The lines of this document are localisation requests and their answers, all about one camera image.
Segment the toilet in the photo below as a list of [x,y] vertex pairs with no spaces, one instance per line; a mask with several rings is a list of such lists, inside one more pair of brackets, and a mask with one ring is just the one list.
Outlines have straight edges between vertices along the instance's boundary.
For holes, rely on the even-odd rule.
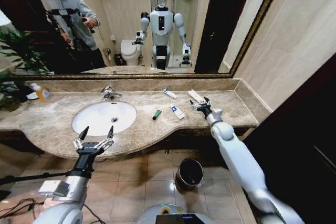
[[132,39],[123,39],[121,41],[121,56],[126,61],[127,66],[137,66],[139,63],[141,46],[132,45],[132,42],[134,42]]

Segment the mirror frame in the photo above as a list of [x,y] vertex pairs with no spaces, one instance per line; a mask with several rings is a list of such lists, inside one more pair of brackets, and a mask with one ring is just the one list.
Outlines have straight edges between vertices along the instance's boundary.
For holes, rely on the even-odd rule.
[[17,75],[12,80],[218,79],[233,78],[273,0],[263,0],[229,73]]

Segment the faucet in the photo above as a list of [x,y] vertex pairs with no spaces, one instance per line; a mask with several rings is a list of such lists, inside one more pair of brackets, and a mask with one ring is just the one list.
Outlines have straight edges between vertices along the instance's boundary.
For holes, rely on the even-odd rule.
[[106,86],[100,92],[103,95],[103,101],[111,101],[114,98],[122,98],[122,94],[118,94],[114,92],[114,89],[110,86]]

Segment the black trash can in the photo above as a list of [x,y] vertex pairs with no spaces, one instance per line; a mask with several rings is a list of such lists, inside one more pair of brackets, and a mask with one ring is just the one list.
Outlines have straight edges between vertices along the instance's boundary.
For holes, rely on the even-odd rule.
[[126,61],[122,58],[121,54],[114,55],[114,61],[117,66],[124,66],[126,65]]
[[176,182],[182,189],[192,190],[202,179],[203,168],[197,160],[186,158],[182,161],[176,173]]

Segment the floor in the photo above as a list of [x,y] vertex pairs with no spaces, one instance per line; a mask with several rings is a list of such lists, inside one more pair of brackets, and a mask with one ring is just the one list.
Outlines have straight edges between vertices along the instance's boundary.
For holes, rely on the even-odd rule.
[[[174,175],[187,157],[196,158],[202,164],[204,179],[195,190],[180,192],[175,187]],[[72,160],[43,155],[33,160],[23,176],[64,172],[73,165]],[[144,210],[160,203],[176,204],[188,212],[208,215],[217,223],[256,223],[242,189],[224,168],[218,153],[171,150],[165,154],[159,150],[126,161],[96,162],[94,166],[86,204],[106,223],[135,223]],[[12,193],[0,202],[0,211],[24,198],[44,201],[45,198],[37,193],[42,181],[16,183]],[[36,207],[37,216],[41,210],[42,206]],[[86,208],[83,215],[84,223],[97,220]],[[3,223],[21,224],[33,220],[30,211]]]

